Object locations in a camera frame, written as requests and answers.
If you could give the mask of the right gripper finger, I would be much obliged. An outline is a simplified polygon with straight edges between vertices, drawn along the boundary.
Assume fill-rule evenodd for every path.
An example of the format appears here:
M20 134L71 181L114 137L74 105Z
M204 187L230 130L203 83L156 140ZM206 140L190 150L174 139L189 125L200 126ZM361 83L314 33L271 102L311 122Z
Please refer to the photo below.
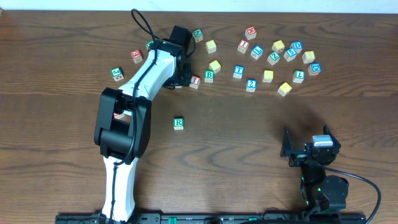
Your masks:
M332 133L331 133L329 127L328 127L326 124L323 126L323 134L330 137L330 139L331 139L333 145L337 145L337 144L338 144L338 141L336 140L336 138L334 137L334 135L332 135Z
M290 139L288 129L284 129L284 136L282 147L280 150L280 157L289 157L292 154L292 141Z

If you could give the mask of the green B block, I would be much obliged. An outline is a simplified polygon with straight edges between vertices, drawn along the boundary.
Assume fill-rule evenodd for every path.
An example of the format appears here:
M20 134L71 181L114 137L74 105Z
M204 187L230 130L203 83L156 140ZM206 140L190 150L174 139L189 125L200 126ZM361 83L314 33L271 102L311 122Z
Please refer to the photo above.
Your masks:
M207 83L213 83L214 82L214 71L213 70L205 70L205 79L204 81Z

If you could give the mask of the green R block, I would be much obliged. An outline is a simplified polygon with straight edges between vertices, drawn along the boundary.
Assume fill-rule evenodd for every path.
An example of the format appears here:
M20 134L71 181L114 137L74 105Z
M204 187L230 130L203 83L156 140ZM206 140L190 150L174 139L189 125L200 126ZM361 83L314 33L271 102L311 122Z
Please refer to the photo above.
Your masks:
M174 130L183 130L184 129L184 119L183 118L174 118Z

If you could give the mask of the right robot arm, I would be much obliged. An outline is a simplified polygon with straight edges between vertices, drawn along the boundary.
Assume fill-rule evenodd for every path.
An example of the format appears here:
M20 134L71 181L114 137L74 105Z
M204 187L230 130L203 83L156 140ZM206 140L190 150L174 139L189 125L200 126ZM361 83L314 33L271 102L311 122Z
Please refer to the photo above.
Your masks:
M336 159L340 148L327 126L303 149L294 149L289 132L284 131L280 157L287 157L290 167L301 170L300 190L308 208L300 217L306 222L343 223L340 212L346 208L349 183L337 175L326 175L327 165Z

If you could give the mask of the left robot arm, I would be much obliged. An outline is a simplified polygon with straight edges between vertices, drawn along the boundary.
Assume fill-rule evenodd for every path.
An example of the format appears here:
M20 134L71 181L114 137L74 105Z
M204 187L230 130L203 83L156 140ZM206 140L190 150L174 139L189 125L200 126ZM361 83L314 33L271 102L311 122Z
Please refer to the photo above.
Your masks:
M164 85L178 85L187 77L189 45L189 39L156 40L128 82L117 90L103 90L94 134L106 168L100 223L127 223L134 216L136 167L150 139L152 101Z

